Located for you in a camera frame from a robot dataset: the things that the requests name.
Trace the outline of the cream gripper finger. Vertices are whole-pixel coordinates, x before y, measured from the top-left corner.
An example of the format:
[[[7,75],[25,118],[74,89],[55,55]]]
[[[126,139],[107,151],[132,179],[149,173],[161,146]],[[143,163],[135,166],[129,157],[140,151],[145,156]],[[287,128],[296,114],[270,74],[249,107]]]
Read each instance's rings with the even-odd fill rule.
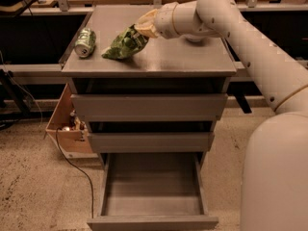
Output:
[[[141,17],[135,23],[135,29],[143,36],[155,38],[154,19],[152,17]]]

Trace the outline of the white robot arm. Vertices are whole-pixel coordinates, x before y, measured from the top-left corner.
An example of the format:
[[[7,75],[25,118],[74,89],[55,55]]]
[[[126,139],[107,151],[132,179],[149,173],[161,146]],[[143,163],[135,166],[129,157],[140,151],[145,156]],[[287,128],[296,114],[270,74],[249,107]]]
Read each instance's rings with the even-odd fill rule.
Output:
[[[139,33],[227,40],[275,115],[244,158],[241,231],[308,231],[308,70],[251,25],[234,0],[177,2],[137,20]]]

